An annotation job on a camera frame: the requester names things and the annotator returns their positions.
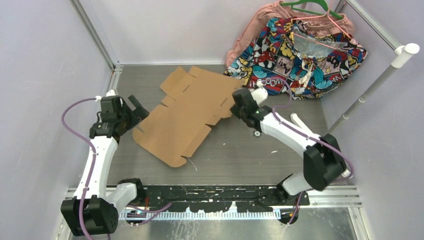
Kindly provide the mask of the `brown cardboard box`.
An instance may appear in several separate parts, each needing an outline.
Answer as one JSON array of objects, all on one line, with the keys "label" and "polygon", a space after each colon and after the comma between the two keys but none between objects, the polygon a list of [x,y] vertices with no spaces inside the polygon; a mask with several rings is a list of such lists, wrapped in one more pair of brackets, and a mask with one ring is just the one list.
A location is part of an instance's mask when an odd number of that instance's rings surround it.
[{"label": "brown cardboard box", "polygon": [[232,93],[243,84],[196,66],[178,67],[160,85],[166,96],[133,129],[133,140],[170,167],[185,165],[211,127],[232,116]]}]

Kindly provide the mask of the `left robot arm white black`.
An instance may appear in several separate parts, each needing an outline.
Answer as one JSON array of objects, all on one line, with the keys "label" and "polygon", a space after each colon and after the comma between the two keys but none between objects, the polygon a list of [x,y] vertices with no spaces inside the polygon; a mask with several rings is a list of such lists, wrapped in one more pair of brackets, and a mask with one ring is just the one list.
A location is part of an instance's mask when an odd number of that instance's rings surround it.
[{"label": "left robot arm white black", "polygon": [[[61,203],[61,214],[75,237],[85,236],[91,240],[94,235],[110,237],[117,227],[119,214],[128,204],[141,206],[147,197],[143,183],[138,178],[123,179],[115,190],[107,194],[107,178],[111,162],[121,137],[149,116],[149,112],[134,95],[128,100],[135,109],[113,91],[105,96],[79,100],[68,106],[61,115],[62,125],[89,146],[81,180],[70,199]],[[99,101],[97,121],[85,137],[69,127],[65,121],[69,110],[87,101]]]}]

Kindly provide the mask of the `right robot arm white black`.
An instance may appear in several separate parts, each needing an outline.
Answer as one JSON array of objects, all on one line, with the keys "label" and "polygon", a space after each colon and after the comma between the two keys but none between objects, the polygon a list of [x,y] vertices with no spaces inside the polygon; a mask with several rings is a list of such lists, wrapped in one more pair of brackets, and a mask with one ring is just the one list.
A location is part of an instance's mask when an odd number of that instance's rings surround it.
[{"label": "right robot arm white black", "polygon": [[276,196],[283,205],[291,205],[299,193],[322,191],[339,178],[352,176],[353,168],[342,154],[336,138],[327,133],[319,135],[304,127],[301,121],[280,116],[275,108],[262,105],[268,97],[263,88],[239,88],[232,93],[231,113],[242,120],[257,135],[271,136],[290,147],[302,157],[303,169],[276,185]]}]

